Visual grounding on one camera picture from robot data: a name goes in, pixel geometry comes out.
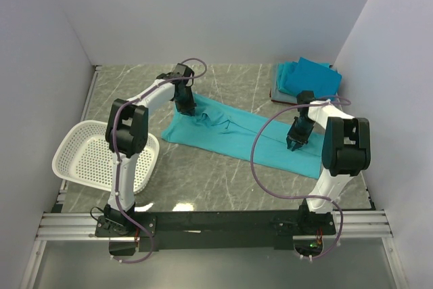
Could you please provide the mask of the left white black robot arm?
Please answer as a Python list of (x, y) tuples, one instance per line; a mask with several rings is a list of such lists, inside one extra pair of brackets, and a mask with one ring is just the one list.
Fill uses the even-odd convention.
[(167, 102), (177, 112), (193, 116), (196, 103), (191, 87), (195, 72), (178, 63), (172, 72), (162, 73), (144, 91), (130, 99), (116, 99), (106, 127), (106, 141), (112, 152), (112, 189), (104, 207), (104, 218), (120, 236), (135, 228), (135, 168), (149, 137), (150, 116)]

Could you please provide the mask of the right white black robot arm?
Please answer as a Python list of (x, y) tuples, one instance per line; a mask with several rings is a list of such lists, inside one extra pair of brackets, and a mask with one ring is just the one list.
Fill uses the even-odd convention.
[(355, 118), (335, 107), (329, 99), (316, 98), (312, 91), (301, 91), (297, 96), (298, 116), (286, 136), (288, 149), (305, 146), (313, 127), (325, 131), (321, 161), (323, 170), (309, 197), (308, 211), (297, 217), (298, 229), (312, 234), (321, 225), (318, 214), (332, 211), (332, 204), (346, 184), (367, 169), (371, 162), (369, 121)]

